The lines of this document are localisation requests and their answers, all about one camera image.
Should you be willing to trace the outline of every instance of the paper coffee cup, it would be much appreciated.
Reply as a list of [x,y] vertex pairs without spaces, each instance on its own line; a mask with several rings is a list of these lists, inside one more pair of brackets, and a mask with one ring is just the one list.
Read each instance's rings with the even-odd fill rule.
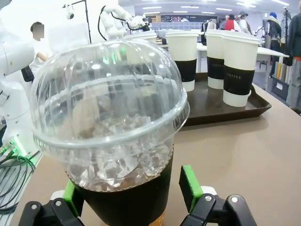
[[129,34],[124,37],[127,40],[144,39],[156,44],[157,34],[154,31],[146,31],[137,34]]
[[223,33],[223,100],[226,104],[234,107],[246,105],[255,73],[259,43],[260,41],[250,34],[230,31]]
[[222,48],[223,30],[209,30],[205,33],[207,41],[208,86],[223,89],[224,52]]
[[168,50],[181,74],[186,92],[194,90],[197,68],[197,41],[195,31],[170,30],[166,33]]

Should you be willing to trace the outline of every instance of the table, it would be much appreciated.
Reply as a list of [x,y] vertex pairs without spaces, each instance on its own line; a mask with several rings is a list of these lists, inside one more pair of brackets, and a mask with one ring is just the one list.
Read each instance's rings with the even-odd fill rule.
[[[272,104],[261,117],[187,127],[175,136],[165,226],[178,226],[187,215],[178,185],[183,164],[192,165],[199,183],[214,187],[220,197],[244,196],[258,226],[301,225],[301,117],[262,89],[255,89]],[[62,166],[44,156],[11,225],[18,225],[28,201],[46,204],[66,184]],[[86,226],[102,225],[86,203],[81,219]]]
[[[197,73],[202,72],[201,71],[201,60],[203,58],[207,59],[207,46],[204,46],[202,43],[197,44]],[[288,55],[285,55],[283,53],[279,53],[276,51],[273,51],[268,48],[263,48],[263,47],[258,47],[258,52],[257,52],[257,61],[268,61],[270,56],[278,56],[280,57],[279,62],[283,62],[284,57],[289,57]]]

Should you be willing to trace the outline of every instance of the jacket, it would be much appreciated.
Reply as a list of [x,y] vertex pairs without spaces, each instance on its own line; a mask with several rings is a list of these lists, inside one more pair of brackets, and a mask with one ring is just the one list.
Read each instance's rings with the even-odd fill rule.
[[225,25],[225,30],[226,31],[231,31],[231,30],[235,30],[237,32],[241,32],[241,28],[238,25],[238,23],[234,20],[227,20],[226,25]]
[[286,51],[291,57],[301,57],[301,13],[292,18]]
[[241,28],[241,31],[247,34],[251,34],[249,29],[248,29],[248,23],[246,22],[246,20],[241,19],[239,21],[239,26]]
[[271,36],[272,40],[279,40],[281,39],[281,26],[277,19],[273,16],[269,17],[269,35]]

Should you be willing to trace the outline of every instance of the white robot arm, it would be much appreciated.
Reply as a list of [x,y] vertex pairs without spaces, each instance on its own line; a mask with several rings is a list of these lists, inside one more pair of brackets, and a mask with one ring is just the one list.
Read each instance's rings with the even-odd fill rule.
[[[11,0],[2,0],[2,7]],[[19,144],[20,154],[35,151],[31,133],[29,101],[23,86],[18,82],[8,82],[5,76],[28,66],[34,58],[34,48],[30,40],[23,40],[7,31],[0,18],[0,107],[3,108],[7,123],[2,142],[12,138]]]
[[127,32],[123,28],[121,21],[124,21],[131,30],[143,29],[144,31],[149,31],[149,27],[147,23],[143,21],[142,16],[133,17],[119,5],[104,6],[99,16],[99,22],[100,20],[104,25],[108,40],[122,39],[125,36]]

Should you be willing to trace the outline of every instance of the gray clothing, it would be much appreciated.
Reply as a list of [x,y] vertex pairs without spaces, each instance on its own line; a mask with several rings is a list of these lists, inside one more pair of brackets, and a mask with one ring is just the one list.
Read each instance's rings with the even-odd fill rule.
[[301,57],[301,13],[292,18],[286,51],[291,57]]
[[222,24],[220,26],[220,30],[225,30],[226,22],[227,22],[227,20],[222,22]]
[[294,59],[291,70],[286,102],[292,108],[301,109],[301,61]]

